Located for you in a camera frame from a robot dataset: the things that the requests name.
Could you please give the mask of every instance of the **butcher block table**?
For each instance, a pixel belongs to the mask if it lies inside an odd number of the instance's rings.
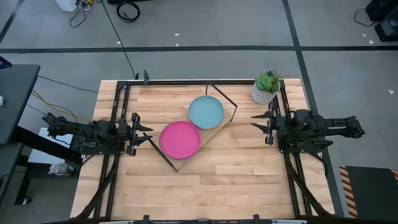
[[[307,108],[301,80],[284,81],[290,109]],[[116,84],[116,80],[101,82],[93,119],[110,119]],[[216,86],[238,105],[233,120],[178,172],[149,142],[136,147],[135,157],[124,153],[119,162],[112,220],[142,220],[144,215],[150,215],[151,220],[251,219],[254,214],[263,219],[294,217],[284,157],[277,141],[268,146],[262,131],[250,125],[266,123],[251,117],[263,114],[267,105],[251,99],[252,85]],[[204,94],[205,85],[134,85],[129,92],[126,118],[129,120],[131,113],[137,113],[141,124],[154,130],[147,134],[156,136],[186,113],[193,99]],[[234,106],[211,86],[208,94],[233,114]],[[121,90],[117,118],[123,96]],[[333,213],[322,163],[305,153],[301,158],[308,188]],[[81,168],[71,217],[78,215],[96,192],[102,162],[103,156],[97,155]],[[303,214],[302,194],[297,186],[296,189]],[[107,198],[105,192],[101,215],[105,214]]]

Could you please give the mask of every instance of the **succulent plant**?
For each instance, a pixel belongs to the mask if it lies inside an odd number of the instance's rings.
[[[280,73],[277,69],[269,70],[266,73],[261,73],[256,78],[256,86],[259,90],[274,93],[279,90]]]

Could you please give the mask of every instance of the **wooden tray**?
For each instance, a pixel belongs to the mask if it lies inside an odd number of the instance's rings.
[[[217,132],[219,130],[221,130],[221,128],[223,128],[229,121],[231,121],[232,116],[226,111],[224,110],[224,119],[221,121],[221,123],[213,128],[213,129],[199,129],[199,133],[200,133],[200,147],[198,149],[198,151],[200,150],[200,148],[206,144],[206,142],[208,142],[215,134],[217,134]],[[181,116],[179,119],[177,119],[176,121],[190,121],[189,117],[188,117],[188,112],[186,112],[183,116]],[[158,152],[163,154],[163,158],[167,159],[169,162],[170,166],[173,168],[173,170],[175,172],[178,172],[179,168],[181,168],[182,165],[184,165],[184,163],[188,162],[188,160],[190,158],[192,158],[193,156],[186,158],[186,159],[173,159],[169,156],[167,156],[166,154],[163,153],[162,149],[160,148],[160,143],[159,143],[159,138],[160,138],[160,134],[158,134],[157,136],[154,136],[151,140],[151,143],[154,143],[157,148],[159,149]]]

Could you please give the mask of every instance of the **desk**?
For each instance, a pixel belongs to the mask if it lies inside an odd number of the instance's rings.
[[[110,119],[116,84],[117,81],[101,82],[94,119]],[[307,108],[301,81],[287,79],[285,84],[291,110]],[[238,105],[233,121],[178,173],[148,142],[137,148],[135,157],[124,153],[119,163],[112,220],[142,220],[143,215],[150,215],[151,220],[251,219],[254,214],[260,218],[294,217],[284,157],[276,143],[265,145],[265,135],[249,124],[260,123],[251,116],[263,114],[267,105],[258,105],[251,99],[252,85],[216,86]],[[121,114],[123,92],[117,117]],[[194,98],[204,94],[204,85],[133,85],[127,119],[131,113],[138,113],[141,124],[154,129],[148,134],[155,136],[184,114]],[[209,95],[233,113],[233,105],[211,87]],[[301,158],[308,188],[333,213],[321,162],[308,154]],[[102,161],[103,156],[95,156],[81,168],[71,217],[83,210],[98,188]],[[107,197],[105,193],[101,215]],[[300,191],[298,200],[303,213]]]
[[[38,65],[13,65],[0,70],[0,95],[4,98],[4,104],[0,106],[0,176],[8,174],[0,180],[0,204],[16,165],[28,166],[27,157],[21,156],[23,145],[81,164],[80,153],[17,126],[39,70]],[[23,203],[28,186],[26,172],[16,204]]]

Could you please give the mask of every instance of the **gray floor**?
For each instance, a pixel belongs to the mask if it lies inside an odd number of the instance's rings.
[[[16,0],[0,0],[0,30]],[[396,45],[381,43],[372,27],[353,22],[354,11],[369,0],[289,0],[300,44],[303,46]],[[109,14],[126,47],[173,47],[217,45],[293,46],[284,6],[279,0],[152,0],[139,2],[141,17],[132,24],[121,22],[115,7]],[[63,12],[55,1],[25,0],[0,49],[51,49],[121,47],[102,5],[87,11],[78,28],[69,27],[75,12]],[[358,15],[369,22],[363,13]],[[253,78],[274,66],[285,77],[300,78],[294,51],[189,51],[128,52],[136,72],[146,69],[156,78]],[[394,149],[398,125],[397,51],[304,52],[308,75],[320,114],[325,117],[356,115],[366,135],[361,139],[330,138],[333,168],[341,165],[398,169]],[[132,79],[123,53],[2,54],[12,63],[35,63],[40,75],[82,88],[97,90],[100,80]],[[90,117],[96,95],[79,92],[39,79],[35,90],[46,100]],[[48,111],[35,98],[28,104]],[[37,132],[45,126],[41,114],[26,108],[21,126]],[[0,208],[5,223],[42,223],[69,216],[76,180],[33,181],[26,207],[13,205],[22,174],[16,174]]]

